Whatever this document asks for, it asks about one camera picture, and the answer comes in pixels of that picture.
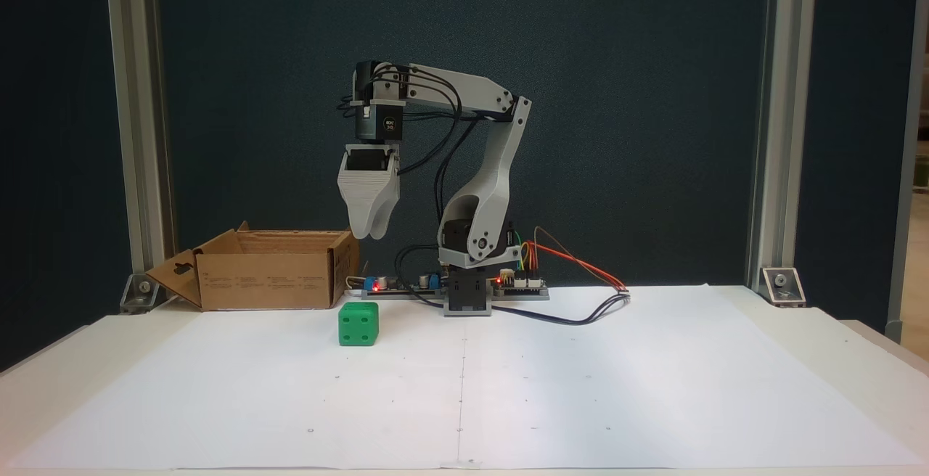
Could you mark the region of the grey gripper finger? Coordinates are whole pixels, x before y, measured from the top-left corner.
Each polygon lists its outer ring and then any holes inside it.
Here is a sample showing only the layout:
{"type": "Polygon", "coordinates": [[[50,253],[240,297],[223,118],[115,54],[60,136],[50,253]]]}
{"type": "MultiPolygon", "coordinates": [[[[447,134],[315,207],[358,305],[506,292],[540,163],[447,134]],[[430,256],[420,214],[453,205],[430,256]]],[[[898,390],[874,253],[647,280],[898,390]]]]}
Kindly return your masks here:
{"type": "Polygon", "coordinates": [[[344,196],[343,200],[355,238],[375,238],[375,199],[369,196],[344,196]]]}
{"type": "Polygon", "coordinates": [[[390,217],[392,215],[393,209],[397,205],[398,199],[398,196],[391,196],[391,198],[386,199],[384,202],[382,202],[381,205],[378,206],[374,214],[374,220],[372,221],[373,239],[382,239],[386,235],[390,217]]]}

